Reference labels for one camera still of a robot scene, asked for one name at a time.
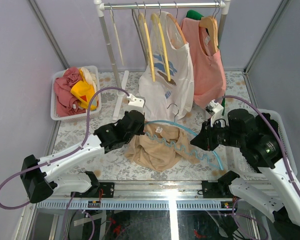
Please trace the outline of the blue hanger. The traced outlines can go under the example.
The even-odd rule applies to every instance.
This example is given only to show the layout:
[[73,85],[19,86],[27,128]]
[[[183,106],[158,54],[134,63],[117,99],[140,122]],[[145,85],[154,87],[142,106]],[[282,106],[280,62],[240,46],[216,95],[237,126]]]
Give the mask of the blue hanger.
[[[163,124],[168,124],[168,125],[172,125],[172,126],[175,126],[175,127],[178,127],[188,133],[190,133],[191,135],[193,136],[197,136],[198,134],[195,133],[194,131],[190,130],[189,128],[181,125],[181,124],[178,124],[176,123],[176,120],[177,120],[177,116],[180,112],[180,109],[179,107],[175,104],[175,103],[171,103],[167,109],[170,108],[170,106],[175,106],[177,108],[177,113],[174,115],[173,117],[173,121],[168,121],[168,120],[153,120],[153,121],[148,121],[145,123],[145,125],[150,125],[150,124],[157,124],[157,123],[163,123]],[[192,149],[191,151],[187,151],[187,148],[184,144],[181,144],[180,146],[177,145],[177,143],[175,141],[167,141],[164,137],[163,138],[158,138],[157,135],[151,135],[149,132],[146,132],[145,135],[150,139],[150,140],[153,140],[153,141],[156,141],[160,144],[164,144],[166,147],[169,147],[169,148],[172,148],[174,150],[177,150],[177,151],[181,151],[182,153],[185,153],[186,155],[188,156],[192,156],[192,157],[195,157],[197,160],[200,160],[200,161],[203,161],[204,159],[206,159],[206,162],[214,167],[214,168],[217,168],[219,170],[224,170],[224,166],[223,166],[223,163],[222,163],[222,160],[220,158],[220,156],[213,150],[212,153],[215,157],[215,159],[217,160],[217,164],[218,165],[215,165],[212,163],[210,157],[207,155],[207,154],[203,154],[202,156],[199,155],[198,151],[195,150],[195,149]]]

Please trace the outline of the beige t shirt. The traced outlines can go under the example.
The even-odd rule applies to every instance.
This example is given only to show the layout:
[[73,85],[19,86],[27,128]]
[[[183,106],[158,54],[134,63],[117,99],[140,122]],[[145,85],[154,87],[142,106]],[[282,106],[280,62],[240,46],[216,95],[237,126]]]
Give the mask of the beige t shirt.
[[194,156],[188,156],[181,151],[149,139],[146,132],[150,135],[157,135],[159,139],[165,138],[168,142],[174,141],[178,147],[183,144],[188,152],[195,149],[190,145],[185,130],[170,125],[148,124],[144,127],[144,135],[134,136],[128,144],[124,156],[131,162],[156,172],[171,169],[181,160],[186,160],[191,164],[200,162]]

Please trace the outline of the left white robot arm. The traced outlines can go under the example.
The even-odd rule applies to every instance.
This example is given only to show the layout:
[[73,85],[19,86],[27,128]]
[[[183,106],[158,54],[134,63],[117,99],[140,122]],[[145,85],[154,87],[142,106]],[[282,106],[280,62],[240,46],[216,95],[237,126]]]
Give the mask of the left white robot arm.
[[40,203],[52,195],[98,198],[101,184],[92,171],[68,171],[89,159],[122,148],[134,136],[144,134],[145,116],[137,110],[126,111],[122,119],[96,129],[82,143],[61,152],[36,158],[27,156],[21,168],[21,181],[30,203]]

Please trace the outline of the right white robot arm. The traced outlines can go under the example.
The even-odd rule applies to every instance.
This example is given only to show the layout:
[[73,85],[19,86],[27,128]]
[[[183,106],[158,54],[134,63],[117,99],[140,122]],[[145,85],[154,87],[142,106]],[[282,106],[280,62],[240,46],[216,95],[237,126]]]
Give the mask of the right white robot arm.
[[286,154],[276,138],[277,133],[270,130],[269,117],[269,114],[254,116],[246,109],[234,109],[227,114],[226,125],[211,120],[203,122],[201,131],[190,143],[205,151],[213,151],[218,146],[238,148],[247,162],[270,182],[279,200],[238,177],[220,182],[219,194],[245,200],[285,230],[300,230],[300,184],[289,169],[290,164],[285,163]]

